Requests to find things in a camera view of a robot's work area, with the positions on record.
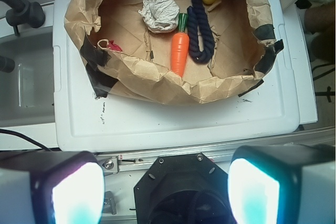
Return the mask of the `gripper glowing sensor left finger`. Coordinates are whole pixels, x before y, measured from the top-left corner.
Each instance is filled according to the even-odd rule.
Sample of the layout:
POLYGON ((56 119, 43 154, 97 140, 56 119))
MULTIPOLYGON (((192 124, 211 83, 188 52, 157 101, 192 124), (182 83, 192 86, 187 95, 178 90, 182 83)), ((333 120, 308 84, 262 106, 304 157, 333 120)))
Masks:
POLYGON ((103 202, 91 152, 1 152, 1 223, 99 223, 103 202))

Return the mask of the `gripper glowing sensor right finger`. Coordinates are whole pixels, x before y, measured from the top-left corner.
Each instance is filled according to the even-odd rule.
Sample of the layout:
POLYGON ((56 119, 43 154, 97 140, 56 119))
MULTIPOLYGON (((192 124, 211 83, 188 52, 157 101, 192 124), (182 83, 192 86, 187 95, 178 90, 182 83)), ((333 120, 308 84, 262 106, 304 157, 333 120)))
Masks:
POLYGON ((335 223, 335 147, 239 147, 228 172, 237 223, 335 223))

